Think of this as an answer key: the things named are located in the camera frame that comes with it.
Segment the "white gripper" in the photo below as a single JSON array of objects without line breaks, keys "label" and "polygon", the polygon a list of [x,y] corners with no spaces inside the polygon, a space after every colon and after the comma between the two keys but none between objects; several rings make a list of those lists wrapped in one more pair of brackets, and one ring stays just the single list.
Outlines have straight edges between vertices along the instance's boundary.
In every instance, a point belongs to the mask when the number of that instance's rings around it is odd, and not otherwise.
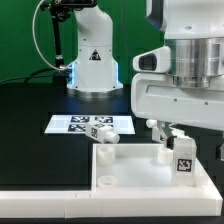
[{"label": "white gripper", "polygon": [[174,86],[165,74],[138,73],[131,108],[136,117],[160,121],[164,146],[172,149],[175,136],[167,122],[224,131],[224,76],[212,78],[209,88],[188,89]]}]

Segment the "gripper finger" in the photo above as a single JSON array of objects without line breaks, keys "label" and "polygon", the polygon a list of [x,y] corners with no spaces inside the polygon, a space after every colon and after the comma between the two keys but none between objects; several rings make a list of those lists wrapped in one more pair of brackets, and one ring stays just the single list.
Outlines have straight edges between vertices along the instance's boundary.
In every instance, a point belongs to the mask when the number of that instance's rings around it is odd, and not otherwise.
[{"label": "gripper finger", "polygon": [[224,143],[217,147],[216,159],[224,162]]}]

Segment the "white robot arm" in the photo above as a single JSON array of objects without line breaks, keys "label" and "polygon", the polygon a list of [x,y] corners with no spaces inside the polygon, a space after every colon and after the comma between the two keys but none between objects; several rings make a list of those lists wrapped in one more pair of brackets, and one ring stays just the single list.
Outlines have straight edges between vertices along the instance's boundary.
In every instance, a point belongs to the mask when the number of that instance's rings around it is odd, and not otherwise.
[{"label": "white robot arm", "polygon": [[224,132],[224,0],[134,0],[131,107],[155,120]]}]

